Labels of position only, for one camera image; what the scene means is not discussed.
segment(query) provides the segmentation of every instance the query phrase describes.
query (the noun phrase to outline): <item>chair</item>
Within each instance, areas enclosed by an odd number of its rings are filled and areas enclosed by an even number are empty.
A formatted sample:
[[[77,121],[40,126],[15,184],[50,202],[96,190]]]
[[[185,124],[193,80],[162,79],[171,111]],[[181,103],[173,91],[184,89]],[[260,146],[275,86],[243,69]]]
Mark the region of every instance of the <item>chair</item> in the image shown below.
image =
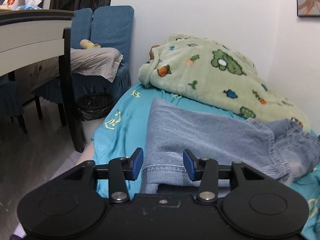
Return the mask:
[[[92,13],[90,8],[75,11],[71,26],[71,48],[80,49],[82,39],[102,47],[113,47],[123,55],[116,77],[111,83],[101,76],[72,74],[75,100],[90,93],[109,93],[116,103],[131,86],[129,51],[134,10],[131,6],[105,6]],[[33,93],[58,104],[61,124],[66,125],[59,78],[54,78],[35,89]]]
[[[0,117],[10,116],[11,122],[13,122],[13,117],[16,116],[23,132],[28,133],[23,114],[16,82],[9,81],[6,75],[0,77]]]

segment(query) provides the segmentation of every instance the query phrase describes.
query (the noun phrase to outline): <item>white table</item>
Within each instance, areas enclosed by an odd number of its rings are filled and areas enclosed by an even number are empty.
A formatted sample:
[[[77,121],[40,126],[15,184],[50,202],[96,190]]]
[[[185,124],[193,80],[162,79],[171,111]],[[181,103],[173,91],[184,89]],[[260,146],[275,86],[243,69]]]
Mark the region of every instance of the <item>white table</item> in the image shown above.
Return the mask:
[[[84,136],[76,118],[71,80],[70,27],[74,16],[64,10],[0,10],[0,76],[59,56],[63,105],[76,151],[83,152]]]

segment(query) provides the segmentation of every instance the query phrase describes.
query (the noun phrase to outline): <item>green fleece blanket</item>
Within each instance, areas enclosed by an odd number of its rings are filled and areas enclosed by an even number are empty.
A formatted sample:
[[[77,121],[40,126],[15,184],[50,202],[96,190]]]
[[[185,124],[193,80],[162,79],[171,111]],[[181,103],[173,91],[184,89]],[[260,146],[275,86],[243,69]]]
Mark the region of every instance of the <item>green fleece blanket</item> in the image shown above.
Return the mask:
[[[254,64],[239,52],[205,38],[173,34],[153,48],[154,59],[139,70],[144,86],[230,110],[259,121],[294,118],[310,131],[307,116],[257,76]]]

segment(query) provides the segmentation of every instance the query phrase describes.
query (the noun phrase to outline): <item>black trash bin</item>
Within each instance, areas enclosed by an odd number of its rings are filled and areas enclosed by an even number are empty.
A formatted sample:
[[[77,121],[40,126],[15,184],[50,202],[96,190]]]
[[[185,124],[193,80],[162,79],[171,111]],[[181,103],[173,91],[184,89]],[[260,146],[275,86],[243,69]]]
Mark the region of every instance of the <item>black trash bin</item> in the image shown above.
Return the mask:
[[[81,121],[92,121],[106,117],[113,108],[113,98],[110,94],[92,93],[77,100]]]

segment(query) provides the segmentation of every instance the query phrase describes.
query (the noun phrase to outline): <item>teal bed sheet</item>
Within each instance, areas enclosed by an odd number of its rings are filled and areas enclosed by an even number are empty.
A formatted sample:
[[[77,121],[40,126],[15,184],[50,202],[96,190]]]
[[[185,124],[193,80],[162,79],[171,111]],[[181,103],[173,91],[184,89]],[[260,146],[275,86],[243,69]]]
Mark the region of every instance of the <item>teal bed sheet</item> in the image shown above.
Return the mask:
[[[131,156],[137,147],[144,149],[149,110],[154,98],[163,98],[187,110],[244,120],[230,111],[205,105],[155,87],[146,89],[140,82],[137,82],[120,98],[102,125],[93,134],[93,160],[97,165],[109,163],[111,159],[117,157]],[[166,116],[159,116],[159,118],[165,119]],[[140,185],[141,174],[136,181],[127,181],[131,198],[140,191]],[[108,197],[107,180],[98,182],[97,192],[102,197]]]
[[[155,87],[146,89],[137,82],[120,98],[102,125],[94,132],[93,160],[97,165],[106,164],[117,157],[131,156],[137,147],[144,149],[148,115],[154,98],[163,98],[187,110],[215,113],[244,120],[230,111],[205,105]],[[136,181],[127,181],[131,198],[139,192],[140,185],[141,175]],[[309,203],[310,216],[302,231],[303,236],[309,240],[320,239],[320,224],[318,224],[320,222],[320,164],[311,173],[291,184],[291,188],[298,191]],[[107,180],[98,182],[97,192],[102,197],[108,197]]]

